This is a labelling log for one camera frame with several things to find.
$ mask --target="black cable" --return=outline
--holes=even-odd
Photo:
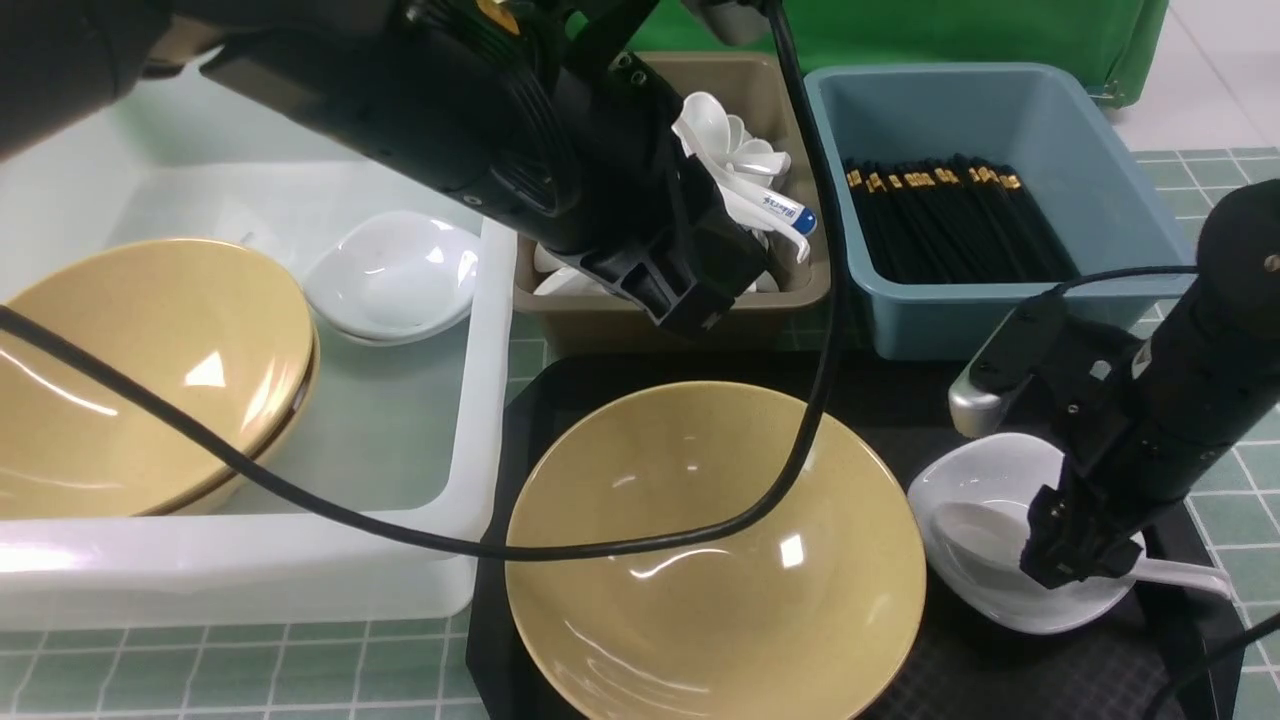
[[[1160,715],[1160,708],[1169,702],[1169,698],[1193,683],[1196,678],[1208,673],[1215,662],[1231,653],[1240,652],[1276,630],[1280,630],[1280,612],[1222,642],[1212,652],[1206,653],[1196,665],[1183,670],[1176,678],[1165,683],[1165,687],[1160,688],[1156,696],[1151,698],[1151,702],[1147,703],[1147,710],[1142,714],[1142,720],[1156,720],[1156,716]]]
[[[1089,284],[1102,281],[1114,281],[1119,278],[1135,278],[1140,275],[1194,275],[1197,273],[1199,273],[1199,268],[1194,265],[1151,265],[1147,268],[1123,268],[1120,270],[1103,270],[1101,273],[1093,273],[1092,275],[1080,275],[1078,278],[1071,278],[1066,282],[1057,283],[1050,292],[1053,295],[1065,295],[1066,291],[1080,287],[1082,284]]]
[[[0,305],[0,332],[6,332],[28,345],[49,354],[56,360],[69,365],[90,379],[102,384],[120,397],[137,405],[156,419],[164,421],[170,428],[182,433],[212,456],[223,461],[228,468],[239,473],[250,482],[262,489],[275,495],[293,505],[325,518],[364,530],[366,533],[387,538],[394,542],[449,552],[454,555],[468,555],[490,560],[508,560],[522,562],[545,562],[557,560],[585,560],[591,557],[607,557],[617,555],[634,555],[639,552],[652,552],[669,550],[704,542],[713,542],[728,536],[740,533],[768,515],[786,497],[795,484],[804,466],[809,448],[813,446],[818,433],[818,424],[822,421],[827,400],[835,386],[836,372],[840,365],[840,352],[844,340],[844,328],[847,318],[847,278],[838,270],[840,263],[845,258],[845,236],[840,215],[840,204],[835,196],[832,176],[827,167],[826,155],[820,151],[818,129],[809,109],[808,96],[800,76],[799,61],[795,56],[795,44],[791,38],[791,29],[786,23],[780,0],[769,0],[769,17],[773,20],[773,33],[778,42],[778,59],[786,78],[788,95],[800,118],[801,137],[809,149],[810,161],[818,182],[822,200],[827,241],[831,247],[831,256],[837,259],[832,268],[831,311],[827,315],[827,334],[823,341],[822,354],[818,359],[818,372],[814,378],[813,389],[805,406],[800,427],[796,430],[796,439],[787,456],[786,464],[769,489],[746,511],[704,528],[694,528],[678,533],[652,536],[626,541],[599,542],[590,544],[573,544],[563,547],[512,547],[506,544],[489,544],[471,542],[460,538],[451,538],[415,530],[402,525],[385,523],[340,505],[335,505],[315,496],[293,483],[280,478],[270,470],[262,468],[216,433],[198,423],[191,415],[170,405],[154,392],[133,382],[123,373],[115,370],[106,363],[99,360],[70,341],[60,337],[38,323],[15,313],[8,306]]]

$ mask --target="yellow bowl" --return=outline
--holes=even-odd
[[[289,413],[314,325],[289,273],[214,241],[127,245],[8,302],[242,452]],[[152,514],[225,466],[168,425],[0,334],[0,519]]]
[[[307,365],[307,374],[302,379],[298,395],[294,396],[293,402],[289,405],[289,413],[280,421],[275,432],[262,442],[262,448],[256,454],[250,454],[250,457],[259,465],[266,464],[280,446],[284,445],[284,441],[293,433],[293,428],[297,427],[298,418],[302,416],[307,405],[310,405],[311,396],[315,395],[314,391],[320,373],[320,336],[317,333],[312,334],[312,342],[311,364]],[[151,512],[151,515],[210,515],[223,505],[227,505],[227,501],[236,495],[236,491],[244,487],[246,483],[248,480],[243,475],[224,466],[221,475],[216,480],[201,486],[191,496],[182,497]]]
[[[507,541],[634,538],[724,520],[773,482],[804,405],[744,384],[663,386],[571,428]],[[924,607],[902,489],[824,416],[800,479],[753,528],[663,552],[506,568],[520,635],[580,712],[844,720],[897,673]]]

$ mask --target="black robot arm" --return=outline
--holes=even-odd
[[[1197,250],[1199,277],[1147,341],[1066,311],[1061,292],[1015,309],[951,389],[956,428],[993,432],[1029,382],[1055,398],[1065,459],[1028,514],[1021,568],[1048,588],[1128,573],[1129,538],[1280,400],[1280,181],[1228,195]]]
[[[681,99],[625,49],[657,0],[589,4],[570,38],[570,5],[531,1],[0,0],[0,159],[216,49],[205,77],[696,337],[765,252],[681,151]]]

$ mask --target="blue plastic bin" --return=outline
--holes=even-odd
[[[1012,165],[1080,273],[1193,264],[1194,251],[1151,181],[1069,74],[1048,65],[957,63],[841,67],[805,79],[837,187],[842,161],[978,155]],[[876,352],[966,360],[1043,283],[899,284],[872,268],[854,202],[840,192],[849,270],[869,296]],[[1129,328],[1189,277],[1080,287],[1079,316]]]

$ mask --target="black tray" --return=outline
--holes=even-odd
[[[596,356],[561,360],[508,407],[502,469],[488,542],[502,542],[520,488],[550,443],[607,402],[657,384],[723,379],[804,398],[814,354]],[[904,486],[964,443],[952,428],[946,389],[956,364],[842,361],[828,413],[856,430]],[[1028,393],[1002,429],[1044,437],[1046,398]],[[1210,564],[1185,510],[1147,533],[1156,557]],[[972,610],[929,571],[915,646],[890,688],[863,714],[876,720],[1097,719],[1135,720],[1170,673],[1206,646],[1242,630],[1226,601],[1140,584],[1105,618],[1053,637],[1001,628]],[[1162,719],[1230,720],[1243,652],[1170,703]],[[467,666],[494,720],[579,720],[543,679],[516,633],[503,566],[481,561],[467,639]]]

